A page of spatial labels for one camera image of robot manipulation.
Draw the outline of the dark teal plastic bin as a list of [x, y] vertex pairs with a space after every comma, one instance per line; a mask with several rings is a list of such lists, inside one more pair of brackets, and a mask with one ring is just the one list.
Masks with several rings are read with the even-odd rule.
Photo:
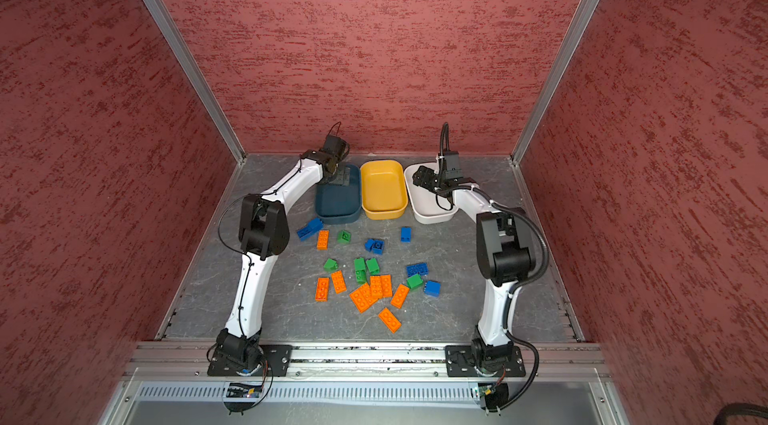
[[360, 169], [356, 165], [355, 182], [349, 187], [319, 184], [316, 188], [315, 212], [326, 225], [355, 222], [362, 211], [362, 185]]

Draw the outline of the white plastic bin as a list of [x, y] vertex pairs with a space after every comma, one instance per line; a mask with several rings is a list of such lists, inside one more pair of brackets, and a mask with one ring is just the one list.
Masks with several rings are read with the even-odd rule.
[[415, 173], [422, 166], [431, 169], [434, 173], [437, 173], [439, 169], [437, 163], [433, 162], [413, 164], [404, 170], [406, 187], [416, 221], [424, 225], [435, 225], [450, 221], [459, 211], [459, 208], [451, 205], [447, 199], [439, 197], [413, 183]]

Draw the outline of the yellow plastic bin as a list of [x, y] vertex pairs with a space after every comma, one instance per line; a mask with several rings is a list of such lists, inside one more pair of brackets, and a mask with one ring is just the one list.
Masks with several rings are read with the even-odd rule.
[[371, 220], [400, 218], [408, 206], [402, 165], [395, 160], [376, 160], [360, 168], [362, 207]]

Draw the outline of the green lego with hole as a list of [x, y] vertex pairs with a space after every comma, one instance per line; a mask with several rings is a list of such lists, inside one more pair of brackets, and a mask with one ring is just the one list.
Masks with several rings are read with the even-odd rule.
[[342, 244], [349, 244], [351, 241], [351, 234], [346, 230], [342, 230], [337, 236], [337, 241]]

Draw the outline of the blue lego small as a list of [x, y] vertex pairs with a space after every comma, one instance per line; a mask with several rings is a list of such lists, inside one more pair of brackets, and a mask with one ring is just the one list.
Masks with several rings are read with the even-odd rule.
[[400, 240], [402, 243], [410, 243], [412, 240], [412, 230], [410, 227], [402, 227], [400, 233]]

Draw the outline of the blue lego pair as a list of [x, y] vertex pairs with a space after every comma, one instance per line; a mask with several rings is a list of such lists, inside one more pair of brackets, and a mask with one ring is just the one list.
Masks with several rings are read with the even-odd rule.
[[382, 255], [384, 252], [384, 246], [385, 246], [385, 242], [383, 240], [368, 239], [364, 245], [364, 248], [369, 253], [372, 253], [375, 255]]

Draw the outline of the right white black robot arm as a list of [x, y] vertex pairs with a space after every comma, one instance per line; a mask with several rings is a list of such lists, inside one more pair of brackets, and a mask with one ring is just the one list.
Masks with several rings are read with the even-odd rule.
[[504, 369], [516, 359], [515, 347], [521, 343], [512, 334], [520, 292], [549, 267], [546, 239], [521, 208], [500, 203], [463, 176], [456, 152], [440, 154], [434, 165], [419, 165], [406, 183], [473, 220], [476, 261], [486, 288], [477, 336], [470, 345], [472, 362], [484, 374]]

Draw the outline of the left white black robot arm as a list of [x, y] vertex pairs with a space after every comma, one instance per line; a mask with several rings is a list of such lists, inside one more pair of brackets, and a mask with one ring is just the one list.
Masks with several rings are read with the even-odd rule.
[[231, 312], [212, 348], [213, 368], [240, 376], [267, 371], [259, 345], [262, 309], [272, 270], [291, 238], [287, 214], [313, 186], [332, 181], [348, 154], [348, 143], [328, 134], [322, 147], [301, 154], [278, 183], [238, 202], [238, 244], [231, 250], [241, 258], [241, 274]]

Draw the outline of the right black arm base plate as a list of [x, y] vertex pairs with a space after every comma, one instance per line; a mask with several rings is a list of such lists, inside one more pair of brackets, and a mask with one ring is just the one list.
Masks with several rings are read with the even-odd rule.
[[526, 368], [521, 349], [513, 344], [481, 347], [448, 345], [444, 348], [446, 371], [451, 378], [506, 377], [522, 378]]

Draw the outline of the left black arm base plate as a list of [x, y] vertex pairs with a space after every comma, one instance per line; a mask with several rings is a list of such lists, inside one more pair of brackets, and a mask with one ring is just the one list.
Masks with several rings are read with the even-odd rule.
[[210, 358], [206, 374], [209, 377], [242, 377], [255, 379], [263, 376], [285, 377], [291, 363], [294, 347], [287, 344], [260, 345], [254, 350], [256, 361], [253, 365], [239, 365], [215, 350]]

